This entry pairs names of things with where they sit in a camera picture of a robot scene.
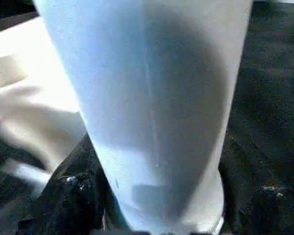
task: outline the dark surface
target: dark surface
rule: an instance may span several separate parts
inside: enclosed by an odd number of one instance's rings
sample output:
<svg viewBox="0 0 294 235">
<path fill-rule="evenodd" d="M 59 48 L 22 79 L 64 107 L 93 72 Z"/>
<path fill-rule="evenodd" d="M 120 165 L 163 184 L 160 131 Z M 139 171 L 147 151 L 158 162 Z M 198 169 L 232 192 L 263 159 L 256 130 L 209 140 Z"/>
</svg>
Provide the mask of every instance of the dark surface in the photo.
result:
<svg viewBox="0 0 294 235">
<path fill-rule="evenodd" d="M 33 11 L 34 6 L 23 4 L 21 0 L 0 0 L 0 19 Z"/>
<path fill-rule="evenodd" d="M 294 4 L 254 3 L 220 171 L 234 232 L 294 234 Z"/>
</svg>

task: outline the white cloth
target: white cloth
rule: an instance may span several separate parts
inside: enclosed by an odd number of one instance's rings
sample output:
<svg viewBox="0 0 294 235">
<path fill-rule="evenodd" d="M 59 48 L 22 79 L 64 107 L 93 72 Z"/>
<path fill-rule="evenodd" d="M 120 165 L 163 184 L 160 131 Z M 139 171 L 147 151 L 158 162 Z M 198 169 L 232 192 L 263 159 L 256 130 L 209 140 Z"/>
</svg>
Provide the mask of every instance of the white cloth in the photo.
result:
<svg viewBox="0 0 294 235">
<path fill-rule="evenodd" d="M 0 137 L 52 172 L 85 132 L 41 18 L 0 32 Z"/>
</svg>

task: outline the black fabric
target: black fabric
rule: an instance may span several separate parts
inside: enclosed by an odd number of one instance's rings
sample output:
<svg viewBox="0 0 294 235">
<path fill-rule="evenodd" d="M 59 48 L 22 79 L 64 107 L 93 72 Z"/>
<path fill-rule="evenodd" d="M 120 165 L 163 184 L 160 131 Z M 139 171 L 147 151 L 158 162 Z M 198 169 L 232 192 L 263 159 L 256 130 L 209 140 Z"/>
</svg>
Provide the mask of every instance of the black fabric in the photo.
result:
<svg viewBox="0 0 294 235">
<path fill-rule="evenodd" d="M 294 234 L 294 4 L 255 2 L 220 164 L 239 234 Z"/>
<path fill-rule="evenodd" d="M 18 235 L 89 234 L 102 227 L 108 183 L 88 135 L 52 175 Z"/>
</svg>

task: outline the white cylinder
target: white cylinder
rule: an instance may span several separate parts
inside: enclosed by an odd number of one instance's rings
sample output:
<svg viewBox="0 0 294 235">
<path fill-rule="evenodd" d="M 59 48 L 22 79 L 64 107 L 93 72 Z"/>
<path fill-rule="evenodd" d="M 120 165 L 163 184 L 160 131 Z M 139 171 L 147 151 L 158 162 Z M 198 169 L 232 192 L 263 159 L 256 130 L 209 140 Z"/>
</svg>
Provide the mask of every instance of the white cylinder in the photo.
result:
<svg viewBox="0 0 294 235">
<path fill-rule="evenodd" d="M 215 232 L 251 0 L 36 2 L 125 224 Z"/>
</svg>

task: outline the white fabric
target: white fabric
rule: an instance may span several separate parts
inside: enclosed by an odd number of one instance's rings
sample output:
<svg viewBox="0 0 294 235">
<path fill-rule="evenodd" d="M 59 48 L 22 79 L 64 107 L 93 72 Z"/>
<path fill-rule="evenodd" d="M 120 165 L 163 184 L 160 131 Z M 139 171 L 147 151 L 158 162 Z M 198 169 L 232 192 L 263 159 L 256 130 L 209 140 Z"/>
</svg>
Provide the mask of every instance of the white fabric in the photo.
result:
<svg viewBox="0 0 294 235">
<path fill-rule="evenodd" d="M 0 32 L 0 137 L 54 171 L 85 132 L 41 18 Z"/>
</svg>

